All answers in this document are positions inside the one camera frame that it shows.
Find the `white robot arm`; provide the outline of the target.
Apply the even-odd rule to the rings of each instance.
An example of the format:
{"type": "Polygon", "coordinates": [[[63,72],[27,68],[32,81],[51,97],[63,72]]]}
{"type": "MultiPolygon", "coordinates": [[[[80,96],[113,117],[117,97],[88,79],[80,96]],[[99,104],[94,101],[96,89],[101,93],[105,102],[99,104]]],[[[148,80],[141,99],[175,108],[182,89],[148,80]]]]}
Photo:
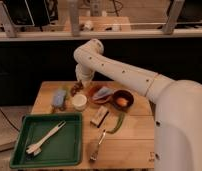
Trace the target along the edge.
{"type": "Polygon", "coordinates": [[[99,72],[155,104],[155,171],[202,171],[202,84],[115,61],[103,51],[98,39],[76,48],[76,77],[89,82],[99,72]]]}

